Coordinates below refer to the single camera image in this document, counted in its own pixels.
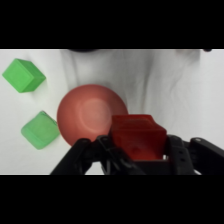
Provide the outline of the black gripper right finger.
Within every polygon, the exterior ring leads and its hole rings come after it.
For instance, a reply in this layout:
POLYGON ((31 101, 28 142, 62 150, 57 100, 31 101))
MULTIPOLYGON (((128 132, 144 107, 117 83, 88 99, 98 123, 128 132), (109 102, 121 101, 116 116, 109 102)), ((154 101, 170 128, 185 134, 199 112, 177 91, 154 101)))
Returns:
POLYGON ((224 175, 224 150, 203 138, 186 142, 169 135, 165 155, 173 175, 224 175))

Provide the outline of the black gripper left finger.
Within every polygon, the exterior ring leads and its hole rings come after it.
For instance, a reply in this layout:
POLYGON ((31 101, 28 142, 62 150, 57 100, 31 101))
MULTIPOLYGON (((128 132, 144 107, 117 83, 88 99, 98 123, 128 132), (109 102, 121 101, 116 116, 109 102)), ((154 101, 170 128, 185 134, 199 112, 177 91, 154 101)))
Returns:
POLYGON ((124 150, 106 135, 97 137, 94 142, 86 138, 79 139, 51 175, 85 175, 96 162, 101 164, 105 175, 144 175, 124 150))

